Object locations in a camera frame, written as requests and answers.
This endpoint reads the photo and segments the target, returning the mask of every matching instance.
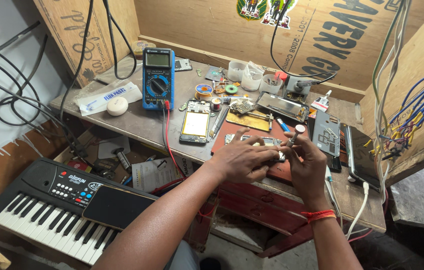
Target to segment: drawer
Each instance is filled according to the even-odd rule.
[[[237,195],[240,195],[244,198],[251,199],[257,202],[263,202],[269,205],[273,205],[284,210],[300,214],[301,212],[306,212],[303,203],[291,200],[289,198],[280,196],[278,194],[272,193],[263,188],[254,186],[247,183],[231,183],[224,182],[221,185],[222,190],[227,190]]]
[[[268,203],[249,200],[222,189],[219,196],[221,198],[220,207],[286,235],[291,235],[307,224],[305,217],[287,212]]]

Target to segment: multimeter dial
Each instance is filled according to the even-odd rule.
[[[162,75],[153,75],[147,80],[146,88],[151,96],[160,98],[167,94],[170,89],[170,83],[169,80]]]

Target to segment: blue multimeter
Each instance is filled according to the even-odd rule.
[[[159,101],[169,101],[172,110],[175,53],[168,48],[146,48],[143,65],[142,106],[161,111]]]

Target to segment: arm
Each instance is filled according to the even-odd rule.
[[[240,129],[230,144],[219,149],[192,176],[143,211],[94,264],[93,269],[161,270],[179,245],[212,191],[225,180],[252,183],[263,179],[269,169],[261,163],[278,158],[277,146],[263,146],[253,136],[244,142]]]
[[[292,132],[285,132],[289,138]],[[299,135],[292,148],[282,143],[282,151],[290,162],[293,186],[297,189],[305,208],[309,212],[329,210],[325,198],[324,183],[327,157],[309,138]],[[321,218],[310,223],[314,232],[318,268],[321,270],[362,269],[357,257],[347,242],[338,222],[332,218]]]

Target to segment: wooden workbench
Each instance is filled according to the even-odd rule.
[[[125,58],[119,62],[119,67],[123,63],[130,62],[130,59]],[[178,110],[186,101],[193,97],[195,86],[198,84],[211,84],[211,81],[205,79],[205,74],[209,70],[209,65],[192,61],[193,70],[181,71],[175,73],[175,109],[171,112],[169,123],[169,143],[172,152],[180,157],[188,158],[196,163],[204,163],[211,158],[210,150],[217,138],[207,143],[204,146],[181,144],[179,143],[179,135],[182,128],[184,113]],[[202,70],[202,77],[197,75],[196,69]],[[113,73],[113,68],[107,71],[108,74]],[[130,81],[135,83],[139,89],[142,89],[142,71],[135,72],[130,78]],[[124,134],[130,138],[154,146],[159,149],[165,149],[162,140],[162,112],[148,111],[142,108],[141,101],[129,104],[128,110],[121,116],[111,116],[106,111],[97,114],[92,114],[82,117],[78,106],[74,103],[79,97],[86,96],[89,93],[102,88],[104,85],[98,82],[91,82],[83,89],[72,89],[65,101],[64,111],[75,115],[79,118],[92,122],[96,125],[105,127],[115,132]],[[238,94],[249,94],[251,98],[256,98],[259,92],[246,92],[239,87]],[[310,93],[307,98],[307,103],[310,104],[319,95]],[[51,106],[59,108],[63,96],[59,96],[51,102]],[[348,101],[330,98],[330,107],[327,113],[332,114],[341,119],[342,123],[361,128],[360,108],[358,104]],[[215,118],[210,121],[209,127],[213,125]],[[352,221],[359,211],[364,199],[362,188],[352,185],[347,181],[348,169],[343,168],[342,173],[333,173],[332,178],[336,182],[337,200],[341,206],[342,214],[346,220]],[[271,193],[281,195],[294,201],[302,202],[297,191],[291,186],[269,178],[253,183],[257,187],[268,190]],[[373,228],[374,230],[384,233],[386,230],[385,220],[380,203],[380,195],[371,191],[367,206],[363,211],[358,224],[365,227]]]

